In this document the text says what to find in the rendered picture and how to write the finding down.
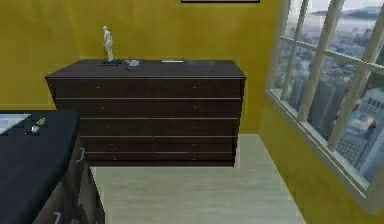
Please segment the dark cabinet with black top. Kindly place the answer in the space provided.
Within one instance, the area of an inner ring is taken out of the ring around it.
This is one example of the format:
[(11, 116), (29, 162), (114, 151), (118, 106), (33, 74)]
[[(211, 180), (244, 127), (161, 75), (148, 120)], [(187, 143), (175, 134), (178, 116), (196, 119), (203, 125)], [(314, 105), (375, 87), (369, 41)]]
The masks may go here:
[[(0, 134), (0, 224), (106, 224), (71, 110), (0, 111), (29, 117)], [(45, 118), (36, 134), (24, 132)]]

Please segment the dark brown chest of drawers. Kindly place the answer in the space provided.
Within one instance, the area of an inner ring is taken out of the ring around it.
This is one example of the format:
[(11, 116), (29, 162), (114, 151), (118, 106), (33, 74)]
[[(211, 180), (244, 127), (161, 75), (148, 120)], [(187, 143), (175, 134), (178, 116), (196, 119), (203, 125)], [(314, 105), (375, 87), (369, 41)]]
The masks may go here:
[(232, 166), (246, 77), (231, 60), (83, 59), (46, 77), (93, 166)]

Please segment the pale figure statue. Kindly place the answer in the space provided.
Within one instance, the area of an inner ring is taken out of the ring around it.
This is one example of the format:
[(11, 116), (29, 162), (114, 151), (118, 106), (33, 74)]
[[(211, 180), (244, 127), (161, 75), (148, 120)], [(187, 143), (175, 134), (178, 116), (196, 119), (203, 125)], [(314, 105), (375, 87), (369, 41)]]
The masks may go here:
[(107, 59), (102, 62), (103, 65), (118, 65), (120, 59), (115, 59), (113, 54), (113, 38), (107, 26), (103, 26), (103, 46), (107, 52)]

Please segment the white framed window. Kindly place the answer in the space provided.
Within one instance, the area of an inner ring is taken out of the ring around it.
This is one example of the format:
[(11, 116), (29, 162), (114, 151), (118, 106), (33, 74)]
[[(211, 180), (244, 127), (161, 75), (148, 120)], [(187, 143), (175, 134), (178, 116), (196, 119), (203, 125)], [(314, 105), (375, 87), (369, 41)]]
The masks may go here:
[(366, 213), (384, 209), (384, 0), (280, 0), (266, 95)]

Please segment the pale flat sheet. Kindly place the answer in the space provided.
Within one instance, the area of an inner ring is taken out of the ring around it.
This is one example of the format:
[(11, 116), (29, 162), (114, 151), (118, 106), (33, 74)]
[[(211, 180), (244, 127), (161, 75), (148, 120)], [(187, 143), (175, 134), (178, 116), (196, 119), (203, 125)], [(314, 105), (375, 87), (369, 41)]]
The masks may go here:
[(19, 124), (29, 117), (29, 114), (0, 114), (0, 134)]

